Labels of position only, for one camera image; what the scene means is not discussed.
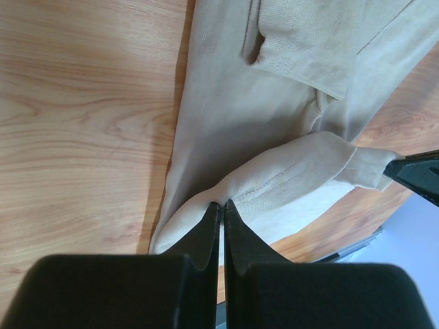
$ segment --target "light wood tabletop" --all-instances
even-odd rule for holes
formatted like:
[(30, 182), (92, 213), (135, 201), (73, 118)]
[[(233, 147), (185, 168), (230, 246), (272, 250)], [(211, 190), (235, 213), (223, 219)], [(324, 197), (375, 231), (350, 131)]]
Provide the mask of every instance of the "light wood tabletop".
[[(147, 252), (194, 0), (0, 0), (0, 319), (39, 258)], [(439, 47), (358, 145), (439, 148)], [(355, 190), (275, 244), (308, 261), (370, 234), (409, 193)], [(224, 298), (220, 289), (219, 299)]]

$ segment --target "wooden table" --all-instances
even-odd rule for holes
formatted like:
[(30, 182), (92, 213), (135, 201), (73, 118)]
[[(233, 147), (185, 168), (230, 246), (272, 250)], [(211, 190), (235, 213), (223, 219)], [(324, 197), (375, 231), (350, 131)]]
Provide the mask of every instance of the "wooden table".
[[(0, 0), (0, 319), (55, 253), (144, 253), (163, 196), (194, 0)], [(358, 140), (439, 148), (439, 47)], [(407, 199), (355, 190), (277, 250), (307, 261)]]

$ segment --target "beige garment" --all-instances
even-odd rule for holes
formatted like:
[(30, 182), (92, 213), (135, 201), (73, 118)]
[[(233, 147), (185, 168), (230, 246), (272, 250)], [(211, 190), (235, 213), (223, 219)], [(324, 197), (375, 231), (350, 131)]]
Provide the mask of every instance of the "beige garment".
[(408, 3), (197, 0), (150, 251), (186, 234), (210, 201), (234, 199), (273, 243), (354, 186), (383, 189), (397, 155), (348, 142), (439, 39), (436, 0)]

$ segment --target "beige fabric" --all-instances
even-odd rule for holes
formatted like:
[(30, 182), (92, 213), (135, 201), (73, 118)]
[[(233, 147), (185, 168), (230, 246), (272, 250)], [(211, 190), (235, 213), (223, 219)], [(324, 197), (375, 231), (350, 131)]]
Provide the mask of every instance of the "beige fabric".
[(272, 243), (354, 186), (383, 189), (397, 155), (348, 142), (439, 39), (436, 0), (408, 3), (197, 0), (151, 252), (192, 229), (210, 201), (233, 198)]

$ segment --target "stitched seam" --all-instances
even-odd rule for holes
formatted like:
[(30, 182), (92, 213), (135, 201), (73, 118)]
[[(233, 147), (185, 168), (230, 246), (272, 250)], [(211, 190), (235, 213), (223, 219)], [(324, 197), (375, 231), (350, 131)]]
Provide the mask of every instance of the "stitched seam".
[(411, 5), (412, 4), (412, 2), (413, 2), (413, 0), (410, 0), (409, 1), (409, 3), (407, 4), (407, 5), (405, 5), (404, 6), (404, 8), (403, 9), (401, 9), (401, 11), (400, 12), (398, 12), (396, 15), (395, 15), (395, 17), (393, 18), (393, 19), (391, 19), (390, 20), (390, 22), (388, 22), (387, 24), (385, 24), (384, 25), (384, 27), (382, 28), (382, 29), (380, 29), (378, 32), (377, 32), (377, 34), (375, 34), (358, 52), (357, 52), (357, 55), (359, 54), (359, 53), (361, 53), (362, 51), (363, 51), (363, 49), (364, 48), (366, 48), (373, 40), (375, 40), (376, 38), (377, 38), (377, 36), (379, 35), (379, 34), (381, 34), (382, 33), (382, 31), (384, 31), (384, 29), (387, 27), (387, 26), (389, 26), (391, 23), (393, 23), (394, 21), (395, 21), (395, 19), (399, 16), (399, 15), (401, 15), (401, 13), (405, 10), (405, 9), (407, 9), (407, 7), (409, 6), (409, 5)]
[(284, 24), (284, 25), (285, 25), (285, 19), (287, 18), (287, 12), (288, 12), (288, 10), (289, 10), (289, 0), (287, 0), (287, 1), (285, 2), (285, 9), (284, 9), (284, 11), (283, 11), (282, 24)]
[(285, 185), (285, 184), (288, 184), (288, 183), (291, 182), (292, 180), (295, 180), (297, 177), (303, 175), (303, 173), (304, 173), (304, 171), (302, 171), (302, 172), (299, 173), (298, 175), (295, 175), (293, 178), (290, 178), (289, 180), (285, 181), (284, 183), (279, 184), (279, 185), (275, 186), (274, 188), (272, 188), (272, 189), (270, 189), (270, 190), (268, 190), (268, 191), (262, 193), (261, 195), (258, 195), (257, 197), (254, 197), (254, 198), (252, 198), (252, 199), (250, 199), (250, 200), (247, 200), (247, 201), (244, 201), (244, 202), (239, 202), (238, 204), (247, 204), (248, 202), (251, 202), (251, 201), (254, 201), (254, 200), (256, 200), (256, 199), (258, 199), (258, 198), (260, 198), (260, 197), (263, 197), (265, 194), (267, 194), (267, 193), (269, 193), (269, 192), (271, 192), (271, 191), (273, 191), (273, 190), (276, 190), (277, 188), (279, 188), (279, 187), (281, 187), (281, 186), (283, 186), (283, 185)]
[(266, 187), (272, 180), (276, 179), (277, 177), (281, 177), (282, 175), (285, 175), (286, 173), (288, 173), (289, 171), (291, 171), (292, 169), (297, 167), (299, 164), (300, 164), (299, 162), (293, 164), (290, 168), (287, 168), (286, 170), (282, 171), (281, 173), (278, 173), (277, 175), (275, 175), (273, 178), (270, 178), (264, 185), (262, 185), (261, 187), (257, 188), (256, 190), (253, 190), (253, 191), (250, 191), (250, 192), (247, 192), (245, 194), (241, 194), (241, 195), (237, 196), (236, 200), (242, 199), (243, 197), (245, 197), (245, 196), (247, 196), (249, 194), (256, 193), (257, 191), (260, 191), (261, 189)]

